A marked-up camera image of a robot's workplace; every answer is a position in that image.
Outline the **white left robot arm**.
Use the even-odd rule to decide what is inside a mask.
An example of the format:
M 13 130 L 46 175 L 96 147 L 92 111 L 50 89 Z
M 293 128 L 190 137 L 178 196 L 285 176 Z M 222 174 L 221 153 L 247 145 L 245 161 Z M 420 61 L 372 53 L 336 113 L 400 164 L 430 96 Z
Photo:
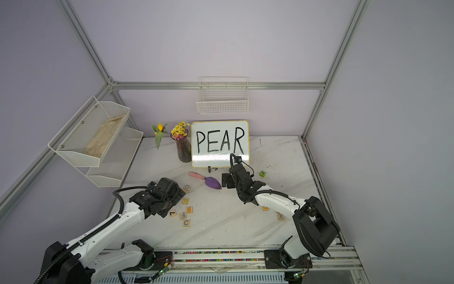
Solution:
M 150 216 L 166 217 L 186 195 L 179 185 L 166 177 L 157 183 L 135 187 L 137 193 L 124 200 L 123 189 L 113 191 L 119 211 L 87 233 L 65 244 L 55 242 L 44 254 L 37 284 L 94 284 L 131 267 L 149 270 L 171 263 L 171 257 L 157 257 L 154 248 L 142 239 L 108 253 L 113 241 Z

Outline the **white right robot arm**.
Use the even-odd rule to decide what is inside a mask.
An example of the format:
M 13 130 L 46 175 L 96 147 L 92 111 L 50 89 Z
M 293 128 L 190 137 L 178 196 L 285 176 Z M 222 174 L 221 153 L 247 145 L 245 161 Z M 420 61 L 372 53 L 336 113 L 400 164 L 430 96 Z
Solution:
M 266 268 L 309 269 L 311 256 L 325 257 L 340 228 L 319 198 L 301 199 L 276 191 L 264 182 L 253 180 L 242 163 L 231 164 L 229 172 L 244 204 L 273 209 L 292 219 L 296 228 L 297 234 L 290 236 L 279 249 L 264 252 Z

